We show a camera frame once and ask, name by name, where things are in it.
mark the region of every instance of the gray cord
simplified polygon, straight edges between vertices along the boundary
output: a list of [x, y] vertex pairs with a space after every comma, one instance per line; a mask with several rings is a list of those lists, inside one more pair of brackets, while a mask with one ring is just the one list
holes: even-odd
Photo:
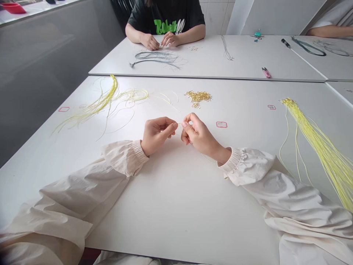
[[227, 58], [229, 61], [233, 61], [233, 57], [229, 54], [228, 49], [227, 49], [227, 43], [225, 42], [224, 36], [221, 35], [222, 41], [223, 41], [223, 46], [224, 46], [224, 54], [223, 56]]
[[129, 63], [131, 68], [134, 68], [134, 66], [138, 63], [146, 62], [146, 61], [153, 61], [156, 63], [163, 63], [170, 65], [172, 67], [175, 67], [175, 69], [180, 69], [179, 66], [175, 65], [175, 61], [179, 58], [178, 55], [175, 55], [172, 52], [159, 52], [159, 51], [153, 51], [153, 52], [138, 52], [135, 55], [135, 58], [140, 61], [136, 61], [134, 63]]
[[346, 56], [346, 57], [353, 57], [353, 54], [350, 54], [346, 52], [345, 50], [342, 50], [338, 48], [335, 44], [329, 43], [329, 42], [324, 42], [322, 40], [316, 40], [313, 42], [315, 45], [324, 48], [326, 51], [334, 53], [336, 55], [340, 56]]

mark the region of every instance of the white smock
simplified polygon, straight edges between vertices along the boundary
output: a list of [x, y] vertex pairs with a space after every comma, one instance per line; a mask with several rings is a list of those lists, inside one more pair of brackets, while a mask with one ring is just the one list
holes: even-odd
[[337, 0], [311, 28], [328, 25], [353, 26], [353, 0]]
[[[271, 169], [274, 156], [249, 148], [228, 149], [230, 159], [218, 167], [266, 210], [265, 222], [281, 234], [281, 265], [353, 264], [349, 211], [313, 187]], [[140, 140], [115, 142], [104, 146], [102, 156], [92, 164], [42, 188], [42, 198], [24, 203], [1, 235], [8, 264], [78, 264], [85, 239], [148, 159]], [[104, 251], [96, 264], [159, 265], [160, 261]]]

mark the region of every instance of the table surface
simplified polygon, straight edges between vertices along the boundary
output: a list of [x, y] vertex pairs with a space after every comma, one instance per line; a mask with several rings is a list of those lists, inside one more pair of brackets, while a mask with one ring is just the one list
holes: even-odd
[[[245, 80], [118, 77], [120, 91], [146, 89], [150, 99], [124, 109], [108, 121], [101, 112], [80, 128], [51, 133], [110, 89], [110, 77], [88, 77], [21, 149], [0, 169], [0, 212], [7, 224], [24, 201], [38, 196], [44, 185], [94, 161], [101, 146], [124, 139], [141, 139], [147, 119], [168, 116], [178, 122], [190, 113], [205, 122], [224, 146], [252, 147], [278, 155], [287, 135], [285, 107], [291, 97], [343, 154], [352, 136], [353, 110], [321, 83]], [[185, 92], [202, 88], [213, 99], [191, 107]], [[170, 98], [169, 105], [163, 93]], [[289, 139], [282, 158], [297, 177], [295, 121], [289, 115]], [[216, 122], [227, 122], [218, 128]], [[118, 202], [86, 241], [87, 247], [206, 264], [278, 264], [278, 235], [264, 220], [264, 210], [242, 187], [224, 180], [215, 163], [180, 140], [181, 130], [151, 156], [132, 178]], [[339, 203], [320, 161], [302, 134], [298, 145], [314, 186]], [[276, 169], [282, 169], [276, 163]], [[309, 183], [303, 165], [303, 182]]]
[[[155, 36], [161, 41], [163, 36]], [[90, 72], [91, 75], [124, 75], [150, 77], [191, 77], [266, 80], [262, 67], [272, 75], [272, 81], [324, 82], [326, 79], [287, 48], [282, 38], [289, 36], [265, 36], [257, 43], [255, 38], [245, 35], [224, 36], [227, 50], [233, 61], [224, 56], [220, 35], [206, 36], [198, 42], [178, 47], [163, 48], [172, 51], [179, 58], [175, 69], [157, 62], [143, 62], [134, 68], [129, 63], [136, 61], [135, 54], [147, 50], [142, 44], [135, 44], [125, 38]]]
[[337, 95], [353, 108], [353, 83], [351, 82], [325, 82]]
[[315, 36], [298, 36], [298, 40], [314, 45], [326, 53], [326, 56], [312, 55], [292, 41], [290, 37], [287, 40], [292, 50], [306, 60], [312, 67], [317, 69], [328, 81], [353, 82], [353, 57], [340, 56], [314, 44], [315, 41], [325, 42], [331, 44], [329, 47], [332, 49], [341, 49], [353, 56], [353, 41], [345, 39], [327, 39]]

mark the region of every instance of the elastic cuff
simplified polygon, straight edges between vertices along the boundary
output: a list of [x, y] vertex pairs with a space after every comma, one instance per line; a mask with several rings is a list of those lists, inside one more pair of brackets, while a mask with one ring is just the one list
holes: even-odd
[[243, 152], [232, 147], [227, 147], [227, 149], [232, 151], [232, 155], [224, 165], [220, 162], [217, 162], [217, 166], [223, 172], [230, 173], [232, 170], [237, 169], [239, 164], [243, 162]]
[[135, 153], [136, 157], [138, 158], [138, 160], [142, 164], [146, 163], [149, 160], [149, 158], [146, 157], [145, 153], [142, 150], [141, 140], [132, 141], [131, 142], [131, 147], [132, 147], [132, 150]]

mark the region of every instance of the finger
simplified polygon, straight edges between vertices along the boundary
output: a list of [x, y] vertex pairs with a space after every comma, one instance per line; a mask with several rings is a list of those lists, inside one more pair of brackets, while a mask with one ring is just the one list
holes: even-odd
[[155, 44], [153, 41], [150, 42], [150, 46], [151, 46], [154, 50], [159, 49], [159, 46], [157, 46], [157, 44]]
[[172, 38], [171, 35], [168, 35], [167, 37], [165, 37], [165, 38], [164, 38], [164, 41], [163, 41], [163, 43], [162, 43], [162, 46], [167, 46], [167, 43], [168, 43], [168, 41], [170, 40], [170, 38]]
[[194, 128], [186, 121], [183, 121], [181, 125], [190, 138], [195, 137], [197, 135]]
[[176, 122], [169, 124], [169, 126], [160, 133], [161, 137], [167, 139], [175, 130], [178, 128], [178, 124]]
[[192, 121], [192, 123], [194, 122], [202, 122], [200, 120], [200, 118], [195, 114], [195, 113], [189, 113], [188, 115], [185, 116], [184, 120], [183, 121]]
[[171, 44], [173, 41], [173, 36], [170, 36], [170, 38], [165, 42], [165, 45], [168, 46], [168, 44]]
[[172, 123], [176, 123], [175, 120], [172, 120], [168, 117], [160, 117], [160, 118], [156, 118], [151, 120], [154, 124], [157, 124], [158, 126], [160, 126], [161, 128], [164, 126], [165, 128], [167, 128], [170, 124]]
[[189, 137], [188, 134], [183, 129], [181, 132], [181, 140], [185, 143], [185, 145], [188, 145], [190, 143], [188, 137]]
[[163, 39], [161, 41], [161, 46], [164, 46], [164, 43], [166, 42], [166, 39], [170, 36], [170, 31], [168, 31], [164, 36]]
[[165, 38], [166, 38], [167, 36], [168, 36], [168, 33], [163, 36], [163, 39], [162, 39], [162, 41], [161, 41], [161, 46], [163, 46], [164, 40], [165, 40]]
[[155, 38], [153, 38], [152, 39], [152, 42], [159, 48], [159, 42], [158, 41], [156, 41], [156, 39]]

